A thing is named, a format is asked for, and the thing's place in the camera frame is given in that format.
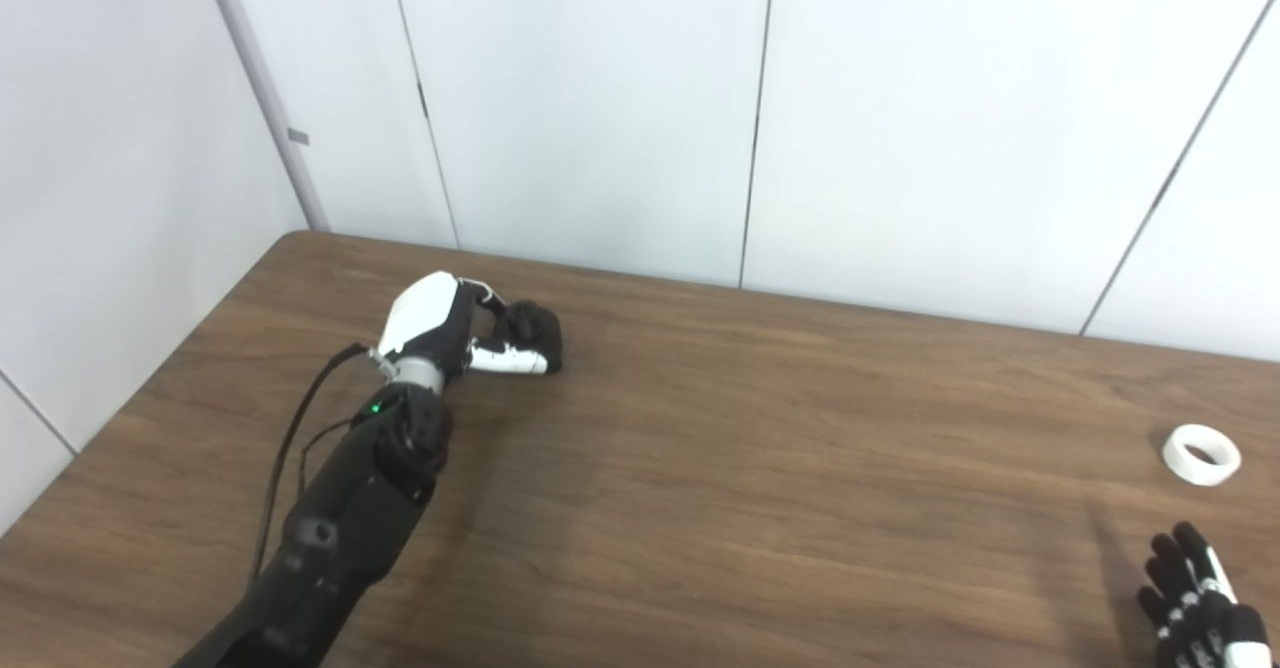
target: white tape roll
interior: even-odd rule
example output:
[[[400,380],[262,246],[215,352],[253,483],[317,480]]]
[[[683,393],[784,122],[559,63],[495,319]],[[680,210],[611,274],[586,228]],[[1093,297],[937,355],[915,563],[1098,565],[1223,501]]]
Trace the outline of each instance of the white tape roll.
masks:
[[[1213,459],[1196,457],[1189,448],[1201,450]],[[1178,426],[1165,441],[1165,465],[1189,484],[1216,486],[1240,468],[1240,449],[1229,436],[1208,426],[1187,424]]]

